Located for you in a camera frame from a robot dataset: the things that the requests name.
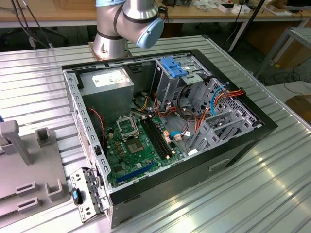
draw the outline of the black knob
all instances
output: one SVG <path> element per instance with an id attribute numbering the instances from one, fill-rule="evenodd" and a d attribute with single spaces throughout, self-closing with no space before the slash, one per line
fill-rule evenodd
<path id="1" fill-rule="evenodd" d="M 72 189 L 73 202 L 75 205 L 81 205 L 83 203 L 81 192 L 78 188 Z"/>

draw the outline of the sticker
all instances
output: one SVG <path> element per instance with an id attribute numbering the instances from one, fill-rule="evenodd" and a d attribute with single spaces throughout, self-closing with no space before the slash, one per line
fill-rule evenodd
<path id="1" fill-rule="evenodd" d="M 196 148 L 194 148 L 192 151 L 190 151 L 189 153 L 188 153 L 188 155 L 190 156 L 190 155 L 193 155 L 193 154 L 195 154 L 195 153 L 197 153 L 198 152 L 198 150 L 196 149 Z"/>
<path id="2" fill-rule="evenodd" d="M 125 77 L 121 71 L 117 70 L 108 74 L 94 75 L 92 78 L 96 87 L 108 86 L 112 84 L 129 82 L 130 79 Z"/>
<path id="3" fill-rule="evenodd" d="M 190 137 L 191 133 L 189 131 L 185 132 L 185 136 Z"/>

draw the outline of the wooden desk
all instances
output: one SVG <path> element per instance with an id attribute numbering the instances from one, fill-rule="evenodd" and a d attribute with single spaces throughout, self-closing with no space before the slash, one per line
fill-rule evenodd
<path id="1" fill-rule="evenodd" d="M 162 5 L 160 0 L 156 0 L 156 2 L 158 5 Z M 96 25 L 95 8 L 91 10 L 64 10 L 57 4 L 57 0 L 27 0 L 27 3 L 42 27 Z M 1 0 L 0 7 L 12 8 L 11 1 Z M 233 13 L 224 13 L 218 9 L 202 11 L 195 6 L 175 6 L 168 9 L 169 23 L 234 22 L 237 17 Z M 24 13 L 29 26 L 36 27 L 37 25 L 29 12 L 24 10 Z M 252 13 L 253 11 L 239 16 L 238 22 L 243 22 L 243 24 L 229 51 L 235 46 Z M 302 12 L 302 17 L 300 13 L 293 14 L 293 16 L 279 17 L 266 10 L 261 10 L 254 21 L 301 21 L 299 27 L 304 27 L 310 18 L 311 12 L 306 10 Z M 0 28 L 16 27 L 20 27 L 20 25 L 13 11 L 0 9 Z"/>

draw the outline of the metal table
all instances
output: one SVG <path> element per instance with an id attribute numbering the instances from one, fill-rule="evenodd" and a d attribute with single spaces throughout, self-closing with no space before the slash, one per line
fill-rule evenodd
<path id="1" fill-rule="evenodd" d="M 162 39 L 134 56 L 199 49 L 279 127 L 243 159 L 204 183 L 114 229 L 116 232 L 309 232 L 310 126 L 279 102 L 215 43 L 201 36 Z M 16 119 L 21 134 L 56 131 L 68 185 L 86 160 L 70 115 L 61 65 L 94 61 L 89 46 L 0 54 L 0 114 Z M 73 200 L 12 224 L 2 232 L 110 232 L 103 216 L 82 226 Z"/>
<path id="2" fill-rule="evenodd" d="M 260 74 L 263 73 L 263 71 L 266 69 L 267 65 L 273 58 L 273 56 L 279 51 L 281 46 L 284 44 L 283 48 L 280 50 L 279 54 L 283 54 L 286 49 L 288 48 L 287 43 L 292 43 L 293 40 L 299 41 L 304 46 L 311 49 L 311 28 L 288 28 L 286 29 L 283 34 L 281 35 L 280 39 L 276 42 L 276 44 L 273 46 L 269 54 L 266 56 L 266 58 L 261 63 L 258 71 L 255 74 L 255 77 L 259 77 Z"/>

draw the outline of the green motherboard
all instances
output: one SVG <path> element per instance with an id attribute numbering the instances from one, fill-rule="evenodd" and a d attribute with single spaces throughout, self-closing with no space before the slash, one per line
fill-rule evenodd
<path id="1" fill-rule="evenodd" d="M 161 135 L 164 139 L 163 132 L 166 129 L 159 117 L 155 116 L 151 121 L 156 126 L 158 135 Z M 168 159 L 161 158 L 156 147 L 153 146 L 147 136 L 142 120 L 135 120 L 135 123 L 139 136 L 129 137 L 126 140 L 122 137 L 117 124 L 106 129 L 106 138 L 108 139 L 106 155 L 111 168 L 108 181 L 112 187 L 118 187 L 126 182 L 138 179 L 149 172 L 184 158 L 174 142 L 165 142 L 172 154 Z M 123 133 L 133 130 L 130 124 L 126 127 L 129 127 L 129 129 L 122 128 Z"/>

